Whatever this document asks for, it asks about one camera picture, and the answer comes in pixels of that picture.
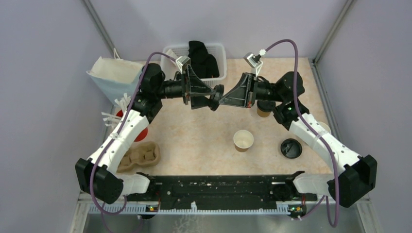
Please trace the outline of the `black coffee cup lid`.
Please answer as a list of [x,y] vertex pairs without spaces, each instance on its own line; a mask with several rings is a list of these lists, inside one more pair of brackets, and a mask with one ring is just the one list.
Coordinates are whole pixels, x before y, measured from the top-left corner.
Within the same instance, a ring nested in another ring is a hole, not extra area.
[[257,108],[262,112],[272,112],[276,107],[276,103],[274,101],[268,100],[258,100],[257,101]]

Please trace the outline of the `stack of paper cups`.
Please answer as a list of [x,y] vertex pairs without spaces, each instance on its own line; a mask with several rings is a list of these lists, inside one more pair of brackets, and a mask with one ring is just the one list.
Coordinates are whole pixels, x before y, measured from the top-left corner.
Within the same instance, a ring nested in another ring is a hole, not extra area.
[[319,124],[323,129],[325,129],[327,132],[331,133],[331,128],[330,128],[326,123],[318,121],[318,124]]

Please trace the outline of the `brown paper coffee cup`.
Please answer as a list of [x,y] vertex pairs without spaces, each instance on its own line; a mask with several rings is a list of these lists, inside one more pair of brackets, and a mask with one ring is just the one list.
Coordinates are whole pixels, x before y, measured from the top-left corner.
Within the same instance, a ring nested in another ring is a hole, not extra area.
[[257,114],[260,117],[268,117],[272,112],[271,111],[262,111],[260,109],[257,109]]

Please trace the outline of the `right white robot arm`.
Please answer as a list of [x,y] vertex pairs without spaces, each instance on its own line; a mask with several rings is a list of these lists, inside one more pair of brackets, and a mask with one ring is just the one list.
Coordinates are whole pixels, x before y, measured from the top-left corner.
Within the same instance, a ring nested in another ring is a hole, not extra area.
[[279,102],[272,109],[278,124],[305,142],[330,167],[331,174],[296,172],[285,186],[285,194],[298,200],[306,193],[329,196],[348,208],[376,186],[377,161],[361,156],[324,129],[299,99],[305,91],[299,73],[284,74],[276,83],[243,73],[233,89],[219,103],[251,108],[256,101]]

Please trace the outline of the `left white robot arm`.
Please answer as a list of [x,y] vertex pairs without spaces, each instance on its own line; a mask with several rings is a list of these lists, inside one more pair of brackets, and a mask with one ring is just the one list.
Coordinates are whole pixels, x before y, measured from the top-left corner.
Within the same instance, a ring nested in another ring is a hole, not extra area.
[[194,73],[191,65],[166,80],[161,66],[146,64],[138,76],[138,86],[126,105],[120,122],[105,142],[87,159],[79,159],[75,171],[82,191],[91,195],[95,204],[112,204],[122,196],[138,194],[143,200],[154,198],[156,188],[145,174],[116,175],[122,158],[134,140],[154,120],[163,99],[182,98],[192,109],[209,107],[215,111],[223,96],[224,86],[211,87]]

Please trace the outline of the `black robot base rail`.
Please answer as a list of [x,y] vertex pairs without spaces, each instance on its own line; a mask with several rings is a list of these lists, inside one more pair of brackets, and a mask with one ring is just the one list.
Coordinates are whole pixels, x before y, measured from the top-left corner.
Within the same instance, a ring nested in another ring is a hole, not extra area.
[[291,175],[152,176],[144,194],[127,195],[128,202],[154,201],[161,210],[275,210],[281,202],[317,201],[299,194]]

